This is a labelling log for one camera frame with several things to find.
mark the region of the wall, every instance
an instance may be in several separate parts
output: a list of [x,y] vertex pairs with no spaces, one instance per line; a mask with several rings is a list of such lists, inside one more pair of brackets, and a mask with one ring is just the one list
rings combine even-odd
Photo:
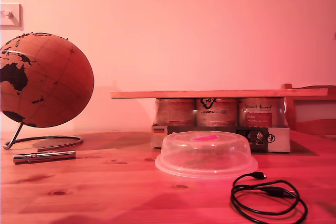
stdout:
[[[277,89],[336,84],[335,0],[2,0],[21,3],[22,33],[67,37],[91,62],[85,110],[45,131],[149,130],[154,100],[109,92]],[[2,115],[2,131],[16,122]],[[41,129],[26,127],[27,131]]]

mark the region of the wooden table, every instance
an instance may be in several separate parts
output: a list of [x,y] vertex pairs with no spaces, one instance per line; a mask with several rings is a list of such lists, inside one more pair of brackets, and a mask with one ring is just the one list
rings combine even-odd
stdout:
[[[151,147],[150,133],[78,135],[84,143],[74,148],[74,160],[13,164],[14,154],[35,152],[44,142],[1,150],[1,224],[250,223],[230,206],[233,179],[188,179],[157,170],[160,150]],[[2,142],[10,137],[3,134]],[[267,181],[285,179],[298,188],[309,208],[306,223],[336,223],[336,141],[298,132],[291,139],[291,154],[254,154],[259,171]],[[288,204],[260,194],[240,200],[275,211]],[[301,210],[267,221],[292,223]]]

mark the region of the wall switch plate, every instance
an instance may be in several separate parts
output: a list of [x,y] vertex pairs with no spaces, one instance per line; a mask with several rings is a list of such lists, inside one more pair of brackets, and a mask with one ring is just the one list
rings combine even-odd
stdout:
[[1,3],[1,27],[20,27],[21,26],[21,5]]

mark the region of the black cable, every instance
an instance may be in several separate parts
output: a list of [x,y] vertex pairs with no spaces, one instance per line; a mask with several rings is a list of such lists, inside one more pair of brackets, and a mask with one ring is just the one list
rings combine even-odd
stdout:
[[[303,212],[303,215],[301,216],[301,218],[298,219],[296,222],[293,222],[293,224],[302,223],[304,219],[307,217],[308,207],[306,203],[300,198],[299,191],[291,183],[285,180],[276,180],[276,181],[271,181],[271,182],[266,182],[266,183],[255,184],[255,185],[242,185],[242,184],[236,185],[236,183],[240,179],[247,177],[247,176],[251,176],[255,179],[265,179],[266,178],[265,174],[263,174],[262,172],[253,172],[253,173],[241,175],[238,178],[236,178],[235,181],[233,182],[233,187],[231,189],[231,197],[230,197],[231,203],[234,206],[234,208],[246,219],[252,222],[255,222],[255,223],[269,224],[268,222],[264,222],[264,221],[251,217],[246,212],[244,212],[242,209],[245,209],[246,211],[254,212],[260,215],[280,216],[280,215],[284,215],[284,214],[291,212],[294,208],[296,208],[298,203],[301,203],[303,205],[305,211]],[[293,189],[293,191],[286,190],[279,186],[270,186],[270,185],[280,184],[280,183],[288,185],[290,188]],[[295,199],[295,201],[286,210],[283,210],[280,212],[260,211],[260,210],[253,209],[253,208],[243,205],[235,196],[235,194],[240,191],[252,191],[252,190],[264,191],[267,193],[267,195],[273,196],[273,197],[292,198],[292,199]]]

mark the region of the globe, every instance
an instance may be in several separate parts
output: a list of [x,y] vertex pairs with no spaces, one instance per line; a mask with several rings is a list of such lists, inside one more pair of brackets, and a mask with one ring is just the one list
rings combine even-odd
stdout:
[[94,77],[83,52],[47,33],[17,36],[0,49],[1,111],[32,127],[75,118],[88,104]]

